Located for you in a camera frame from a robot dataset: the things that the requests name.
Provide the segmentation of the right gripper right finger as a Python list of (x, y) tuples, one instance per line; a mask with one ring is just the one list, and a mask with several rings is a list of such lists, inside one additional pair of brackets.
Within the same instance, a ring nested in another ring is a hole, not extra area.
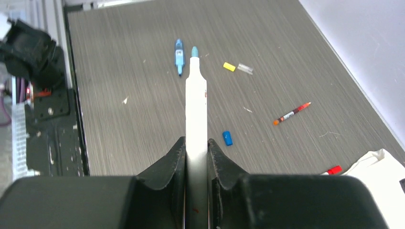
[(385, 229), (371, 193), (348, 176), (250, 174), (215, 140), (207, 154), (213, 229)]

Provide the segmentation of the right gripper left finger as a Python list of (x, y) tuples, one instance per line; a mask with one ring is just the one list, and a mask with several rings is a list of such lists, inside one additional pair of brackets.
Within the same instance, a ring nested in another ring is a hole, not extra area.
[(181, 229), (185, 139), (136, 176), (25, 177), (0, 200), (3, 229)]

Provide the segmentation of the red pen cap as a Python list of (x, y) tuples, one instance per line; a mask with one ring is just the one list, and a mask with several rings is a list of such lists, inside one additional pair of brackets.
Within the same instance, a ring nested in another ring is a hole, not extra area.
[(334, 166), (334, 167), (328, 169), (326, 174), (327, 175), (335, 175), (335, 174), (339, 174), (341, 171), (342, 171), (341, 166)]

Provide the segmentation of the white acrylic marker grey tip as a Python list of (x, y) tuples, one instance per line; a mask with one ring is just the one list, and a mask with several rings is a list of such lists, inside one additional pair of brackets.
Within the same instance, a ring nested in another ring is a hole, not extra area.
[(185, 227), (207, 229), (208, 216), (208, 122), (207, 81), (200, 71), (199, 51), (192, 48), (185, 86), (186, 202)]

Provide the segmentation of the yellow pen cap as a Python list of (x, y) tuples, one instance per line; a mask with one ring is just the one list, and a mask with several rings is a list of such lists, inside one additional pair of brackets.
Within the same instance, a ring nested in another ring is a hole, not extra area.
[(236, 67), (228, 62), (224, 62), (223, 67), (231, 72), (236, 70)]

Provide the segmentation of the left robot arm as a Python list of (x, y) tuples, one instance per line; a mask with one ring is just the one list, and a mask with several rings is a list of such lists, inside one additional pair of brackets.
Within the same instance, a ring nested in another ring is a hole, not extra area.
[(10, 25), (0, 40), (0, 61), (8, 73), (23, 78), (37, 89), (66, 89), (64, 52), (51, 36), (21, 20)]

